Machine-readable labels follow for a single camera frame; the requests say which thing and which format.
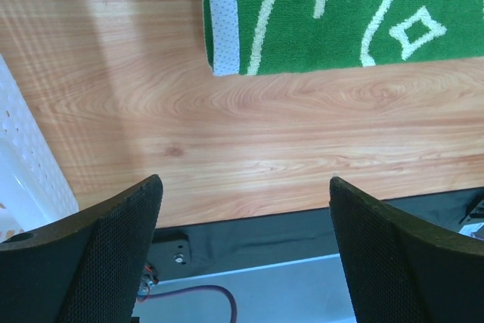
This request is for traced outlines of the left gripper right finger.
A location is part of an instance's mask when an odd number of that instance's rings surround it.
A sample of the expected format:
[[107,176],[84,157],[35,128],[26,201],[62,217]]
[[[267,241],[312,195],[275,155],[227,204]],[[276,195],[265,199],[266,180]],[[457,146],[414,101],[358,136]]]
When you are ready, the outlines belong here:
[[481,322],[483,242],[330,180],[330,216],[358,322]]

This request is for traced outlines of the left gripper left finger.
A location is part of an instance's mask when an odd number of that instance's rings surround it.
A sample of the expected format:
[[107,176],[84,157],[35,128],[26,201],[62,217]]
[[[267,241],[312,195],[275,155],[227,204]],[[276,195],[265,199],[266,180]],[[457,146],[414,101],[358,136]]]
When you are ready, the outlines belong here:
[[163,197],[151,175],[1,244],[3,322],[129,322]]

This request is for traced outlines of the green dinosaur pattern towel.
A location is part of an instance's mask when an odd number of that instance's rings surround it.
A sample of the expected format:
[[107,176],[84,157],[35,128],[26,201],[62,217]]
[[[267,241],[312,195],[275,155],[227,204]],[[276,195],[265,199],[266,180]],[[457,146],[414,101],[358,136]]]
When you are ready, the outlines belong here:
[[483,0],[202,0],[216,76],[483,54]]

